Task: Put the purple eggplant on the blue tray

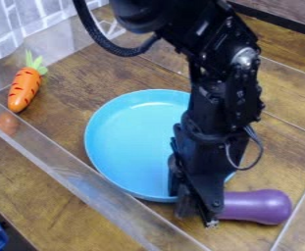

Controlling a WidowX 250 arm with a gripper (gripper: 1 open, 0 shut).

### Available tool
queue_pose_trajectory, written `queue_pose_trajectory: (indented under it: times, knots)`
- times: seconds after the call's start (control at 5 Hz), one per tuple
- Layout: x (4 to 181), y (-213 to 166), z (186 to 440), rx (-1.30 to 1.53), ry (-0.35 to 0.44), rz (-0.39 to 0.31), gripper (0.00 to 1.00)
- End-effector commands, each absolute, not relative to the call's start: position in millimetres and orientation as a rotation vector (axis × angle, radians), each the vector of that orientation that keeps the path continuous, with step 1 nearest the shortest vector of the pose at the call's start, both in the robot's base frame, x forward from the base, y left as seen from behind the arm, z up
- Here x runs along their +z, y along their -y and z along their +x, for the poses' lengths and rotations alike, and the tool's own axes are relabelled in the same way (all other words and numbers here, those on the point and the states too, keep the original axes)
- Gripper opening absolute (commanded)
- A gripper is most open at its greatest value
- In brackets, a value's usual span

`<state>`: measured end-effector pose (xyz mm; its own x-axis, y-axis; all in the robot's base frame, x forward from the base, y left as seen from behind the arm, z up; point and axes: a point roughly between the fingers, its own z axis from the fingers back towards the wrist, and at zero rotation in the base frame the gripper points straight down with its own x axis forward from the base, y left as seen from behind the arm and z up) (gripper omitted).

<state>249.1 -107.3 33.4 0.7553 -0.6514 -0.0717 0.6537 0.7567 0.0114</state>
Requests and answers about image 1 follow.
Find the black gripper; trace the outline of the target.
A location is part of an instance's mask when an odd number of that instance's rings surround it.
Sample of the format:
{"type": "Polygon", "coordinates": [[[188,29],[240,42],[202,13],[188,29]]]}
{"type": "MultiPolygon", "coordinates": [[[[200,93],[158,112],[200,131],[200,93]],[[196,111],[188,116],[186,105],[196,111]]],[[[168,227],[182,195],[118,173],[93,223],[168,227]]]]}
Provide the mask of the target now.
{"type": "Polygon", "coordinates": [[[224,181],[236,172],[249,136],[244,129],[205,130],[185,114],[173,127],[169,157],[169,194],[177,197],[174,216],[201,216],[205,228],[217,228],[224,208],[224,181]]]}

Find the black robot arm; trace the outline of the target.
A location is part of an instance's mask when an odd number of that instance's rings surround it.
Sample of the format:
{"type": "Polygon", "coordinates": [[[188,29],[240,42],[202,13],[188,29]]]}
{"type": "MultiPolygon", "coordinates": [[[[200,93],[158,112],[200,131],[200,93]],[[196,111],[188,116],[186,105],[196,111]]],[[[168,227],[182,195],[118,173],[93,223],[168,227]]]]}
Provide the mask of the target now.
{"type": "Polygon", "coordinates": [[[241,169],[251,123],[261,118],[257,36],[224,0],[110,0],[115,18],[135,33],[153,32],[186,55],[190,101],[174,125],[169,157],[169,194],[174,215],[200,214],[217,225],[224,181],[241,169]]]}

